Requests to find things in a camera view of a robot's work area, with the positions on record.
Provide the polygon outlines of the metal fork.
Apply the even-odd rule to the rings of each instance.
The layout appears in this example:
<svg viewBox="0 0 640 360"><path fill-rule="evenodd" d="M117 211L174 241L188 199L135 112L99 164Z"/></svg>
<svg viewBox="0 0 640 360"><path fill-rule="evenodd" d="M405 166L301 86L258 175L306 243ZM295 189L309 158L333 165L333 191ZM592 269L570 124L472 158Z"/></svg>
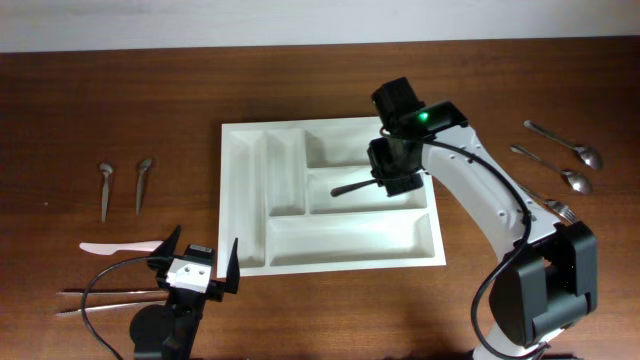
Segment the metal fork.
<svg viewBox="0 0 640 360"><path fill-rule="evenodd" d="M342 196L346 193L358 190L360 188L369 186L369 185L373 185L376 184L377 180L376 179L371 179L371 180L367 180L367 181L362 181L362 182L357 182L357 183L353 183L353 184L348 184L348 185L343 185L340 187L336 187L334 189L332 189L330 191L330 195L332 197L339 197Z"/></svg>
<svg viewBox="0 0 640 360"><path fill-rule="evenodd" d="M563 218L568 223L574 224L579 221L579 218L568 205L554 199L544 198L542 195L524 185L519 184L519 188L528 195L530 203L536 203L544 207L557 216Z"/></svg>

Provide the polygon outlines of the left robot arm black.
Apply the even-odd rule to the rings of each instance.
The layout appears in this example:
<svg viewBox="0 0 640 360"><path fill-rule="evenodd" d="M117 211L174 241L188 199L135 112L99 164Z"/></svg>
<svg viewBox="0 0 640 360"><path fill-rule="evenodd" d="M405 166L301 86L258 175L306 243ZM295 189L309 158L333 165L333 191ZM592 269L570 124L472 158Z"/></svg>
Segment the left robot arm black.
<svg viewBox="0 0 640 360"><path fill-rule="evenodd" d="M171 235L150 253L147 266L156 272L158 287L168 293L163 305L139 310L130 323L136 359L188 359L207 302L220 302L239 288L238 243L234 242L226 270L226 280L211 278L215 251L191 244L184 254L174 253L181 233Z"/></svg>

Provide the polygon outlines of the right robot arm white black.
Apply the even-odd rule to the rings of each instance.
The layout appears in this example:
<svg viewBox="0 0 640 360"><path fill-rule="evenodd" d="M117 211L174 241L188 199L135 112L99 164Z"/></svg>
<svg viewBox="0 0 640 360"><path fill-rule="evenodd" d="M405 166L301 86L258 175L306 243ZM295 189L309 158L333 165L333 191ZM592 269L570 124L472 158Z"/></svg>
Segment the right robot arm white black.
<svg viewBox="0 0 640 360"><path fill-rule="evenodd" d="M498 264L471 304L474 359L540 359L598 305L598 249L581 221L564 224L527 197L450 101L427 105L405 77L371 96L380 136L367 150L390 197L440 181L489 240Z"/></svg>

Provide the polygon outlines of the large spoon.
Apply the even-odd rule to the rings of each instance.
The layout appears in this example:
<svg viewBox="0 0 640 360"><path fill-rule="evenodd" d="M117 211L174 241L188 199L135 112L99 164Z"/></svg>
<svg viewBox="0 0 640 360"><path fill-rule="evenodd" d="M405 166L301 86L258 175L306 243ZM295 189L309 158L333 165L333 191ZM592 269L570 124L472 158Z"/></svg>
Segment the large spoon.
<svg viewBox="0 0 640 360"><path fill-rule="evenodd" d="M594 170L602 170L603 169L603 160L600 153L593 147L582 144L574 144L569 142L568 140L560 137L559 135L541 127L540 125L531 122L530 120L525 120L523 122L523 126L529 130L532 130L548 139L551 139L569 149L571 149L578 158L582 160L582 162L588 167Z"/></svg>
<svg viewBox="0 0 640 360"><path fill-rule="evenodd" d="M584 195L591 195L593 193L593 186L590 180L584 174L572 169L560 169L543 160L539 156L533 154L521 145L513 144L510 146L510 150L550 169L554 173L559 174L573 191Z"/></svg>

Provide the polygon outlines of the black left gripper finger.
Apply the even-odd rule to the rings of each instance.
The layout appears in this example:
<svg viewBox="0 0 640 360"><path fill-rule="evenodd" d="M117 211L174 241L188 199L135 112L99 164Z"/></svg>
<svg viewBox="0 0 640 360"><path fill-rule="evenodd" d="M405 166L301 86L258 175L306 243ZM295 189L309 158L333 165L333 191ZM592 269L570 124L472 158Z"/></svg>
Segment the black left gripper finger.
<svg viewBox="0 0 640 360"><path fill-rule="evenodd" d="M239 289L241 275L238 259L238 238L234 239L226 271L225 292L236 294Z"/></svg>
<svg viewBox="0 0 640 360"><path fill-rule="evenodd" d="M174 255L180 233L182 227L177 225L175 229L172 231L171 235L164 241L161 242L160 245L156 247L155 250L151 252L152 257L172 257Z"/></svg>

